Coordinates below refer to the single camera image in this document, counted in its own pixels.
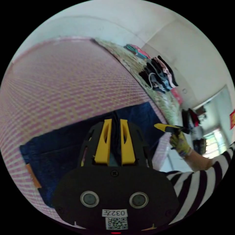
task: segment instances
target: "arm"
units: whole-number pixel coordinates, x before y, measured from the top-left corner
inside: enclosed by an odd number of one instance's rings
[[[178,136],[173,134],[170,143],[194,172],[207,170],[212,166],[211,159],[203,157],[190,148],[183,132],[180,132]]]
[[[212,166],[212,159],[203,157],[194,150],[188,156],[185,156],[184,160],[194,172],[208,170]]]
[[[166,173],[167,178],[174,186],[180,204],[170,224],[193,214],[209,199],[222,181],[234,156],[235,142],[227,151],[213,159],[204,158],[192,151],[190,147],[183,151],[182,147],[179,148],[176,145],[176,150],[179,149],[181,149],[180,155],[196,172],[172,171]]]

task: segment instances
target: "yellow glove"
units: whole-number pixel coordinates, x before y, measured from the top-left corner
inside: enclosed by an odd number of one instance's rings
[[[182,131],[179,135],[171,135],[170,144],[181,157],[189,155],[192,151]]]

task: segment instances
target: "black and white striped sleeve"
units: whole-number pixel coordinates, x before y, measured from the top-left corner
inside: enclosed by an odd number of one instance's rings
[[[234,155],[235,142],[227,151],[213,159],[213,165],[206,171],[167,173],[167,178],[174,186],[180,206],[173,224],[188,217],[200,208],[212,195],[215,188],[223,179],[229,163]]]

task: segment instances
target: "window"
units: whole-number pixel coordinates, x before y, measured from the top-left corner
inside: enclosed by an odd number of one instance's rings
[[[220,129],[204,136],[206,139],[206,153],[203,155],[207,158],[214,158],[227,150],[225,140]]]

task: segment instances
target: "pink checkered bed sheet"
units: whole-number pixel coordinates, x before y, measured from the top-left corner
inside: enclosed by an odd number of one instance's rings
[[[65,223],[44,204],[19,146],[54,129],[147,101],[166,123],[123,65],[89,39],[59,39],[31,48],[10,65],[0,88],[0,149],[16,186],[35,208]],[[154,155],[157,170],[166,158],[169,137],[160,139]]]

